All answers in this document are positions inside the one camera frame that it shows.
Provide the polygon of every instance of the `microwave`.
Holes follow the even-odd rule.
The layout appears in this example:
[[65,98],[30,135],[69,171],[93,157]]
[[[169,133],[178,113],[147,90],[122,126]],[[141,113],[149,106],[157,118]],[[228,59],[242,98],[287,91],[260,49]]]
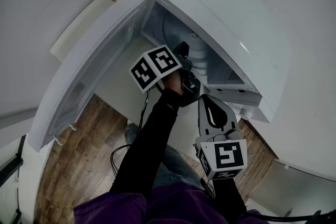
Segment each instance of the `microwave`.
[[33,149],[76,121],[107,70],[118,71],[114,64],[137,50],[139,38],[171,50],[185,41],[192,72],[210,95],[244,119],[271,122],[291,51],[261,0],[117,0],[62,61],[31,127]]

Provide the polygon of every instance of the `floor plank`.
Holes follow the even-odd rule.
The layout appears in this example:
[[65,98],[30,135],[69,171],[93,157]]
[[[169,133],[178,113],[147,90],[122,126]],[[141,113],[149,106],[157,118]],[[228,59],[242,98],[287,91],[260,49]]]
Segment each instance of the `floor plank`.
[[[107,192],[114,174],[111,152],[126,144],[124,130],[127,119],[93,96],[76,123],[76,131],[65,130],[54,144],[41,178],[35,208],[35,223],[73,223],[74,206]],[[246,200],[265,176],[274,156],[243,121],[238,128],[247,140],[248,168],[236,178],[237,188]],[[114,156],[117,167],[126,148]],[[199,162],[183,158],[205,178]]]

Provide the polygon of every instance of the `blue jeans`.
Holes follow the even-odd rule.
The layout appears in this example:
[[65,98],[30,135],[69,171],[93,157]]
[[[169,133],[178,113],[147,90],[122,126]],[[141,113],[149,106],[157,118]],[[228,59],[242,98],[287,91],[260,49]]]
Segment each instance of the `blue jeans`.
[[[125,135],[127,144],[132,144],[137,136],[138,126],[134,123],[127,125]],[[172,147],[166,147],[162,162],[157,170],[153,189],[177,182],[184,182],[203,189],[199,175],[182,159],[181,155]]]

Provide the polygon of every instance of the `purple shirt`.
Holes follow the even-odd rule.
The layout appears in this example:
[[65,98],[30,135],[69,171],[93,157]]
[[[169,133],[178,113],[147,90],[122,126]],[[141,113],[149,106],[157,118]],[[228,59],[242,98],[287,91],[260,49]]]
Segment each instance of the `purple shirt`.
[[[224,217],[211,207],[204,191],[181,182],[154,189],[148,201],[141,194],[108,192],[75,207],[74,215],[75,224],[227,224]],[[267,222],[242,215],[236,223]]]

